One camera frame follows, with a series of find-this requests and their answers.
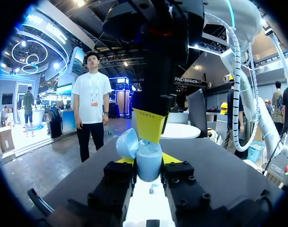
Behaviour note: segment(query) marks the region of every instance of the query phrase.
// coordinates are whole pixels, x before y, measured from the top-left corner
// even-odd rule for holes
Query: white cable
[[[253,80],[252,80],[252,74],[251,74],[251,70],[248,70],[250,73],[250,79],[251,79],[251,84],[252,84],[252,91],[253,91],[253,98],[256,98],[255,96],[255,92],[254,92],[254,84],[253,84]]]
[[[238,138],[238,105],[239,105],[239,94],[240,94],[240,72],[241,72],[241,56],[240,56],[240,47],[238,43],[237,36],[235,35],[234,29],[230,27],[225,21],[220,19],[219,17],[205,12],[205,15],[211,17],[212,19],[219,22],[221,25],[223,25],[230,33],[233,40],[233,44],[235,47],[235,75],[234,75],[234,94],[233,94],[233,117],[232,117],[232,130],[233,130],[233,142],[236,147],[236,149],[240,152],[243,152],[248,149],[251,142],[253,141],[253,138],[255,137],[257,124],[259,120],[259,108],[258,108],[258,90],[257,90],[257,82],[256,82],[256,74],[254,69],[254,63],[252,58],[252,49],[251,44],[249,44],[249,54],[250,54],[250,61],[251,61],[251,68],[252,68],[252,74],[253,74],[253,81],[255,86],[255,95],[256,95],[256,114],[255,114],[255,120],[254,120],[254,128],[252,135],[249,139],[249,141],[244,145],[243,147],[239,144],[239,138]]]

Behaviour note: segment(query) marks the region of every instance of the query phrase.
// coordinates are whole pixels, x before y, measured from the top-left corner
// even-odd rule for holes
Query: monitor
[[[190,124],[201,130],[200,138],[207,137],[207,119],[205,100],[202,89],[186,97],[188,102]]]
[[[2,105],[13,104],[13,93],[3,93],[1,104]]]

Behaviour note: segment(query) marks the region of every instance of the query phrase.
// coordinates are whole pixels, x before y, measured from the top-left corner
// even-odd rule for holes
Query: black pants
[[[274,122],[274,124],[275,124],[277,131],[278,131],[278,134],[281,135],[284,124],[280,123],[280,122]]]
[[[83,124],[82,129],[77,129],[77,136],[80,145],[81,161],[84,162],[89,158],[88,143],[92,133],[93,142],[96,146],[96,150],[99,150],[103,145],[104,128],[102,123],[95,124]]]

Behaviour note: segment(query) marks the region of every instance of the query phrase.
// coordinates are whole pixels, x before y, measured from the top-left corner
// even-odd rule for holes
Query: man in checkered shirt
[[[32,105],[34,105],[34,96],[31,93],[32,87],[27,87],[27,92],[25,93],[25,96],[23,98],[23,105],[25,106],[25,131],[26,136],[27,135],[27,123],[28,119],[30,118],[30,124],[31,124],[31,130],[32,130],[32,136],[34,136],[33,131],[33,111],[32,111]]]

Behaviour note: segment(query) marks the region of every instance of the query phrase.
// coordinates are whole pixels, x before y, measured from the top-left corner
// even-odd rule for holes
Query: exhibition booth
[[[110,78],[112,93],[110,95],[110,108],[116,104],[116,112],[122,117],[131,113],[132,95],[136,88],[129,83],[127,77]]]
[[[0,161],[7,162],[76,132],[71,89],[81,74],[84,52],[72,48],[58,27],[40,9],[30,8],[17,27],[0,61],[0,113],[5,106],[5,127],[0,116]],[[57,81],[57,89],[39,93],[43,81]],[[25,128],[24,95],[32,87],[33,131]],[[53,115],[53,107],[59,115]]]

